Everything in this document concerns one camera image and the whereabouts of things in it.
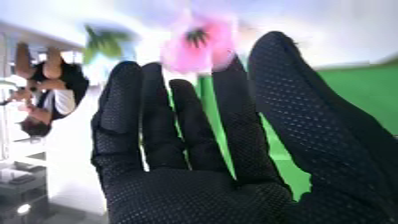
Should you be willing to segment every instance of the glove finger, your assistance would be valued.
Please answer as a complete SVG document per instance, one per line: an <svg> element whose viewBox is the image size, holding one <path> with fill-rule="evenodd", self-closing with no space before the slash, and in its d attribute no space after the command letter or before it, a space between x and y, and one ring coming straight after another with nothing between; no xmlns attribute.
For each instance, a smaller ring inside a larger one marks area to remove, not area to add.
<svg viewBox="0 0 398 224"><path fill-rule="evenodd" d="M220 147L214 141L214 134L193 86L188 81L172 80L170 89L191 169L227 172Z"/></svg>
<svg viewBox="0 0 398 224"><path fill-rule="evenodd" d="M326 185L358 198L381 186L381 179L388 189L398 189L398 142L374 118L332 91L280 32L268 33L255 43L248 73L259 111L316 186ZM398 191L390 192L398 202Z"/></svg>
<svg viewBox="0 0 398 224"><path fill-rule="evenodd" d="M168 105L161 66L157 63L150 63L141 70L141 134L147 164L150 169L159 167L186 169L184 145L177 137L175 115Z"/></svg>
<svg viewBox="0 0 398 224"><path fill-rule="evenodd" d="M136 63L122 62L110 73L99 97L99 109L90 122L92 163L102 176L111 176L122 170L141 170L138 150L140 86L140 67Z"/></svg>
<svg viewBox="0 0 398 224"><path fill-rule="evenodd" d="M264 130L237 57L225 70L213 72L213 88L237 181L271 180L284 183L268 156Z"/></svg>

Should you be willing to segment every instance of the person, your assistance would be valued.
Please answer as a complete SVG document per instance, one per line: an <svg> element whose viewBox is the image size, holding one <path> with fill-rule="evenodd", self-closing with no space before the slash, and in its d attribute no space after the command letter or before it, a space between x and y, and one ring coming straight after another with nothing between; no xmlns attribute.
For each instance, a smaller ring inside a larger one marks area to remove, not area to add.
<svg viewBox="0 0 398 224"><path fill-rule="evenodd" d="M10 96L10 100L24 100L22 110L28 117L22 120L21 130L30 137L44 137L51 130L51 122L69 116L81 102L88 81L79 66L67 64L56 48L47 48L46 61L30 65L28 45L17 43L15 74L26 79L26 88Z"/></svg>
<svg viewBox="0 0 398 224"><path fill-rule="evenodd" d="M236 178L189 83L170 81L172 110L159 64L122 62L113 68L92 117L110 223L396 223L398 142L328 88L282 33L255 43L248 74L234 58L211 78ZM298 201L268 155L257 111L310 174Z"/></svg>

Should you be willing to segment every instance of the ceiling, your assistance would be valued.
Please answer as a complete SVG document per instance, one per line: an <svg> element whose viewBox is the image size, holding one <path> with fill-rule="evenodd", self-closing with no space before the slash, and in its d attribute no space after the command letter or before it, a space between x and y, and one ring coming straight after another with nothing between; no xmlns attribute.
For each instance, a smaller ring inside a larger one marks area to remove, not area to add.
<svg viewBox="0 0 398 224"><path fill-rule="evenodd" d="M156 60L186 8L211 15L236 14L250 27L243 51L266 31L285 32L312 66L376 63L398 52L396 0L211 0L211 4L207 0L1 0L0 21L78 46L85 23L115 26L141 35L138 54Z"/></svg>

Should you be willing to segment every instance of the gloved hand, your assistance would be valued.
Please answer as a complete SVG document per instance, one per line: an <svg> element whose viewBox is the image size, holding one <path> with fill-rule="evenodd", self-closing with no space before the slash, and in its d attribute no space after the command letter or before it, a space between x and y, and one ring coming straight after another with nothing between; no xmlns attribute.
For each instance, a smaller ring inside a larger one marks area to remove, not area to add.
<svg viewBox="0 0 398 224"><path fill-rule="evenodd" d="M285 51L285 45L293 42L282 34L269 33L261 38L250 72L257 107L289 147L296 165L312 174L310 193L300 202L293 201L268 156L237 59L229 68L213 73L236 180L225 168L189 83L170 82L173 112L159 65L140 68L133 62L122 62L110 74L92 118L92 164L110 223L392 223L392 204L381 192L385 189L392 192L390 186L383 184L378 167L367 164L371 158L360 144L349 145L349 132L337 126L340 120L330 115L332 106L323 105L317 91L309 88L310 82L301 81L305 71L294 67L300 61L291 55L296 52ZM141 169L140 133L149 172Z"/></svg>

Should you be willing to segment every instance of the dark hair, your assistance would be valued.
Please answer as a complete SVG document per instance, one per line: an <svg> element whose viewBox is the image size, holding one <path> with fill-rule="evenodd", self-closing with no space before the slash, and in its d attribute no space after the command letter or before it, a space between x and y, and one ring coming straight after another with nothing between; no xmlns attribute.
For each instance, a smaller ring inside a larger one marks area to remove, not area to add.
<svg viewBox="0 0 398 224"><path fill-rule="evenodd" d="M28 119L19 123L21 130L26 132L30 137L44 137L51 130L51 124L44 124L42 122L33 123Z"/></svg>

